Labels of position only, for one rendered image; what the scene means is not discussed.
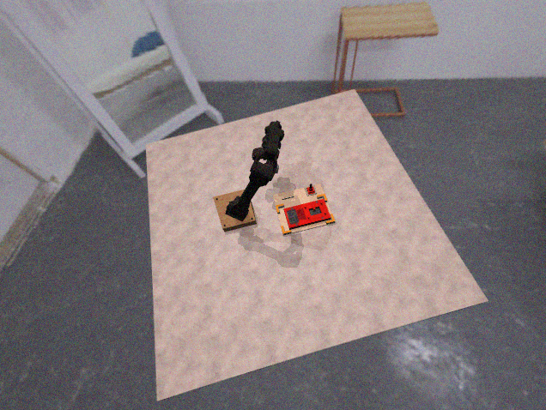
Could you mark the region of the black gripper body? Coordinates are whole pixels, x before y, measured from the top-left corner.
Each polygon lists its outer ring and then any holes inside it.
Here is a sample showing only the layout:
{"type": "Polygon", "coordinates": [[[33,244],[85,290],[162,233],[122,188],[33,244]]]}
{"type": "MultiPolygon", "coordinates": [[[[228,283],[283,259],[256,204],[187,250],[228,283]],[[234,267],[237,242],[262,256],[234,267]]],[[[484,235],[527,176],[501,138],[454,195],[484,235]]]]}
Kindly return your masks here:
{"type": "MultiPolygon", "coordinates": [[[[279,142],[278,148],[281,149],[281,143],[280,143],[280,142],[279,142]]],[[[265,165],[267,165],[267,166],[269,166],[269,167],[271,167],[271,168],[274,169],[274,166],[273,166],[273,159],[272,159],[271,157],[267,156],[267,155],[265,155],[265,157],[266,157],[266,159],[267,159],[267,160],[266,160],[266,163],[267,163],[267,164],[265,164],[265,165]],[[272,162],[271,162],[271,161],[272,161],[272,162]]]]}

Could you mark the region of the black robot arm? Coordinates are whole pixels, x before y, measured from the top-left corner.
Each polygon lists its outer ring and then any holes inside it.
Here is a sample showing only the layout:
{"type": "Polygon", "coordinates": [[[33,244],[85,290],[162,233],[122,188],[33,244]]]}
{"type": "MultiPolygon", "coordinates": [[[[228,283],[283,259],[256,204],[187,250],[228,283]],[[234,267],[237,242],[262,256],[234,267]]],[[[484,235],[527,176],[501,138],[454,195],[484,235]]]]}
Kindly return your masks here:
{"type": "Polygon", "coordinates": [[[250,170],[250,182],[242,195],[236,196],[236,198],[227,205],[225,214],[240,221],[243,221],[248,215],[250,201],[259,187],[265,186],[272,180],[276,173],[276,157],[279,153],[278,145],[284,137],[284,130],[282,130],[280,122],[276,120],[276,122],[271,122],[269,126],[265,127],[264,131],[266,135],[262,139],[262,148],[254,148],[252,151],[252,159],[254,162],[250,170]],[[274,169],[259,162],[261,159],[266,160],[265,155],[273,159],[274,169]]]}

